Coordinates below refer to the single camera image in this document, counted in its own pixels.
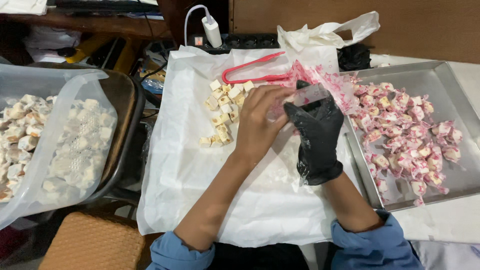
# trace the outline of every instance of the wooden shelf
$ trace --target wooden shelf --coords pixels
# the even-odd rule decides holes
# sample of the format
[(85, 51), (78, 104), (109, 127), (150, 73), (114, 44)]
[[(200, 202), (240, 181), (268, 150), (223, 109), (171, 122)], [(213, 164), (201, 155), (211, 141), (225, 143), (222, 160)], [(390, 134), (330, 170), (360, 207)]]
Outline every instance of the wooden shelf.
[[(69, 17), (62, 13), (49, 11), (46, 15), (7, 15), (8, 21), (29, 25), (46, 25), (55, 28), (71, 29), (80, 32), (111, 33), (128, 35), (141, 39), (151, 39), (152, 34), (145, 19), (126, 17)], [(148, 20), (155, 39), (171, 38), (171, 32), (165, 21)]]

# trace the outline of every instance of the white charger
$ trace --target white charger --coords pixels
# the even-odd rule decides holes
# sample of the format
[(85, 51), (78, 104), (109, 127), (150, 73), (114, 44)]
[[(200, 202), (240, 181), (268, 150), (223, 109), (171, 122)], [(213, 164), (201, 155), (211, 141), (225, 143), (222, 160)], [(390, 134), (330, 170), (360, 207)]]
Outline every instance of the white charger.
[(190, 16), (190, 13), (192, 11), (199, 9), (199, 8), (204, 8), (205, 9), (205, 17), (202, 19), (202, 24), (204, 25), (205, 29), (205, 34), (207, 36), (208, 41), (214, 48), (218, 48), (222, 45), (222, 38), (220, 37), (220, 29), (218, 28), (218, 23), (215, 21), (215, 19), (210, 16), (210, 13), (208, 12), (207, 7), (204, 5), (196, 5), (192, 7), (188, 13), (187, 16), (185, 17), (185, 27), (184, 27), (184, 34), (185, 34), (185, 45), (187, 45), (187, 22), (188, 22), (188, 17)]

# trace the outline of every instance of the blue sleeve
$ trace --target blue sleeve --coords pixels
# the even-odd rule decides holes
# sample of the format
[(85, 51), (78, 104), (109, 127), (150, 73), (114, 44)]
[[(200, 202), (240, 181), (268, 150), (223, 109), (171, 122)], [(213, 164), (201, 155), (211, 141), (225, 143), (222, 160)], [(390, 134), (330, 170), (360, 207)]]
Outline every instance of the blue sleeve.
[(338, 220), (332, 223), (333, 242), (343, 248), (335, 253), (332, 269), (423, 269), (398, 221), (387, 211), (377, 214), (385, 225), (368, 232), (346, 232)]
[(205, 251), (189, 251), (173, 232), (166, 232), (150, 246), (152, 263), (147, 270), (206, 269), (215, 255), (215, 245)]

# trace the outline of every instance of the gloved hand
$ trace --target gloved hand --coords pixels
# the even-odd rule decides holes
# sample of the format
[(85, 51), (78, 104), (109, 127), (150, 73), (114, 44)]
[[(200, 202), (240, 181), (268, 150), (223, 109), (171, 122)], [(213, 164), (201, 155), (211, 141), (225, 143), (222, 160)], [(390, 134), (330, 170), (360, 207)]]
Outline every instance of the gloved hand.
[(308, 185), (319, 185), (339, 177), (343, 164), (336, 159), (336, 143), (344, 116), (333, 97), (313, 102), (304, 109), (287, 102), (285, 112), (300, 131), (297, 170)]

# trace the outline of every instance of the person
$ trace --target person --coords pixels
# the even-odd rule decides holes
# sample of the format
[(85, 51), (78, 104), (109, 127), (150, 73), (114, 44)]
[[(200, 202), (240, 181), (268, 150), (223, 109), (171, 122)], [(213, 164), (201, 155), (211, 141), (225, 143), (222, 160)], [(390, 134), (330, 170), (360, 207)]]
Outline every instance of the person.
[[(331, 96), (309, 104), (305, 110), (286, 103), (286, 114), (273, 123), (267, 120), (271, 105), (295, 91), (279, 86), (250, 91), (240, 113), (235, 150), (178, 226), (153, 242), (149, 270), (211, 266), (216, 245), (221, 244), (214, 241), (235, 194), (289, 120), (300, 132), (297, 169), (301, 177), (310, 185), (322, 185), (336, 213), (331, 230), (333, 242), (340, 249), (331, 268), (423, 269), (397, 220), (387, 211), (375, 212), (343, 172), (336, 158), (336, 144), (344, 116)], [(232, 265), (220, 269), (237, 268)]]

